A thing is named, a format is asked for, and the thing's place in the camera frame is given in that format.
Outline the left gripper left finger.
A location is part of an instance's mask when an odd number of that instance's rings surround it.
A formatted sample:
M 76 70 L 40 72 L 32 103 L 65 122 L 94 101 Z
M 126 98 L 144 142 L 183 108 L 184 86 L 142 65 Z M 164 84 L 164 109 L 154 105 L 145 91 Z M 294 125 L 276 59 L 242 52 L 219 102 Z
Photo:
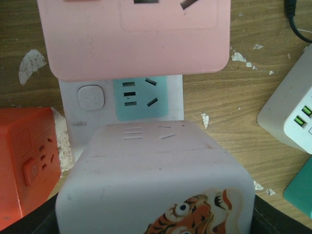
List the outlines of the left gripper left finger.
M 59 234 L 54 195 L 34 211 L 3 229 L 1 234 Z

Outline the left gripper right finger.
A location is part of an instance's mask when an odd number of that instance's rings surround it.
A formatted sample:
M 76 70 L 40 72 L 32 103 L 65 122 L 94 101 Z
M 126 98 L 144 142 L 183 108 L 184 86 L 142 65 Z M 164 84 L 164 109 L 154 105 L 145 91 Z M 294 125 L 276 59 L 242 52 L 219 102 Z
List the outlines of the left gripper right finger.
M 251 234 L 311 234 L 312 230 L 255 196 Z

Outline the white cube socket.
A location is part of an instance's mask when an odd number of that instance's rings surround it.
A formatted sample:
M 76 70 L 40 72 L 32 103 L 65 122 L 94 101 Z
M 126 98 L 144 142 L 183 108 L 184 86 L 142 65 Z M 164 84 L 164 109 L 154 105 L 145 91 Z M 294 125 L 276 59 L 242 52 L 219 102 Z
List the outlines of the white cube socket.
M 62 234 L 248 234 L 254 181 L 189 121 L 98 129 L 56 200 Z

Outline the pink cube socket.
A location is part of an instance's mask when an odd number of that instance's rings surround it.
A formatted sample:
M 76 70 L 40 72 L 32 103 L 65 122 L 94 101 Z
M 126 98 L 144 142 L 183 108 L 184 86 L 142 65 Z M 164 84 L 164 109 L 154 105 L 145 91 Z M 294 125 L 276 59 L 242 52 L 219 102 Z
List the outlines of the pink cube socket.
M 50 69 L 66 82 L 213 73 L 229 61 L 229 0 L 39 0 Z

